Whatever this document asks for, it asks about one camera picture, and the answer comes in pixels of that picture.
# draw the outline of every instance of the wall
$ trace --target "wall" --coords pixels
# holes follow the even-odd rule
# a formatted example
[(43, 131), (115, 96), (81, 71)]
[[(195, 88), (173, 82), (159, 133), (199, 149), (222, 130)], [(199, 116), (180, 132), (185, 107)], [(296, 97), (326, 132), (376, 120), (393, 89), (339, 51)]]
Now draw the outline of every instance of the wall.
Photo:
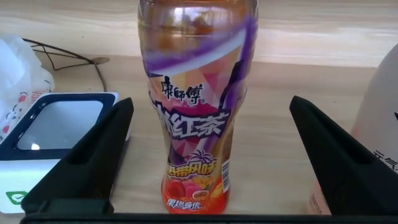
[[(80, 54), (139, 56), (138, 0), (3, 0), (0, 32)], [(398, 42), (395, 0), (259, 0), (255, 61), (376, 67)]]

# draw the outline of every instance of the iced tea bottle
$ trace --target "iced tea bottle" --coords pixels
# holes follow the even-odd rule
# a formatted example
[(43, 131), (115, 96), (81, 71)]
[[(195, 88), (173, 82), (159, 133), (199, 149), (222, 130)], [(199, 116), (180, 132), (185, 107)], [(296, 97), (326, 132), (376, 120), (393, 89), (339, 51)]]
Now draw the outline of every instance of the iced tea bottle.
[(140, 0), (149, 98), (164, 134), (170, 213), (222, 213), (234, 119), (246, 95), (256, 0)]

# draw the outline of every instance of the chinese text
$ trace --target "chinese text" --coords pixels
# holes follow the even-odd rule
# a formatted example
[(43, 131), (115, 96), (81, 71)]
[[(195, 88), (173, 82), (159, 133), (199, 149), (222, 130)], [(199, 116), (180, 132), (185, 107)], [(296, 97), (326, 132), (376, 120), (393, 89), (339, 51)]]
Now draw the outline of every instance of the chinese text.
[(168, 199), (167, 206), (169, 206), (170, 208), (189, 209), (189, 210), (199, 210), (203, 208), (200, 202), (183, 202), (172, 198)]
[(229, 110), (221, 110), (204, 117), (189, 117), (177, 111), (169, 112), (160, 103), (154, 103), (154, 107), (164, 128), (174, 139), (185, 139), (192, 136), (206, 138), (213, 134), (221, 137), (230, 115)]
[(217, 159), (212, 159), (211, 162), (190, 161), (188, 164), (175, 166), (167, 164), (167, 175), (170, 177), (184, 178), (191, 174), (210, 175), (216, 168)]
[(387, 166), (389, 166), (392, 170), (398, 171), (398, 162), (393, 160), (391, 157), (386, 157), (383, 153), (379, 151), (374, 151), (373, 154), (383, 161)]
[(202, 104), (206, 103), (205, 99), (201, 98), (201, 91), (203, 89), (203, 84), (197, 86), (190, 86), (187, 90), (181, 90), (176, 87), (170, 81), (170, 77), (165, 76), (162, 82), (162, 93), (167, 97), (168, 100), (175, 98), (184, 102), (185, 99), (188, 100), (188, 105), (195, 106), (199, 102)]

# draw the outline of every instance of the white plastic bag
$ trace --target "white plastic bag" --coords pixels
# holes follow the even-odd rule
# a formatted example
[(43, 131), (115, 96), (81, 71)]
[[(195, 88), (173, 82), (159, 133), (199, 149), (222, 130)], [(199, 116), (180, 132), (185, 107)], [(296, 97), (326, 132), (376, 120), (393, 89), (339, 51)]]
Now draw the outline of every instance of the white plastic bag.
[(30, 45), (16, 35), (0, 35), (0, 143), (35, 100), (54, 89)]

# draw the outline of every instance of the wooden surface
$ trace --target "wooden surface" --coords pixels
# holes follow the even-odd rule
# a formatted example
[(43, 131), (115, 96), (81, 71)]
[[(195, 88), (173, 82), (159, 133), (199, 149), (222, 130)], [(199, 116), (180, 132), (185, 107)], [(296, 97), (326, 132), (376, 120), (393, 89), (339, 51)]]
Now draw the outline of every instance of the wooden surface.
[[(81, 54), (139, 56), (138, 0), (0, 0), (0, 33)], [(259, 0), (255, 61), (376, 67), (398, 42), (396, 0)]]
[[(40, 58), (49, 67), (48, 60)], [(73, 59), (57, 58), (56, 66)], [(109, 91), (131, 97), (135, 112), (131, 145), (116, 184), (116, 212), (165, 213), (160, 197), (166, 150), (158, 116), (149, 103), (146, 75), (138, 57), (111, 57), (100, 65)], [(101, 91), (89, 65), (52, 72), (56, 91)], [(302, 214), (315, 175), (289, 112), (294, 95), (315, 103), (350, 129), (372, 68), (254, 63), (248, 95), (236, 120), (231, 155), (231, 199), (226, 213)], [(17, 223), (21, 215), (0, 215)]]

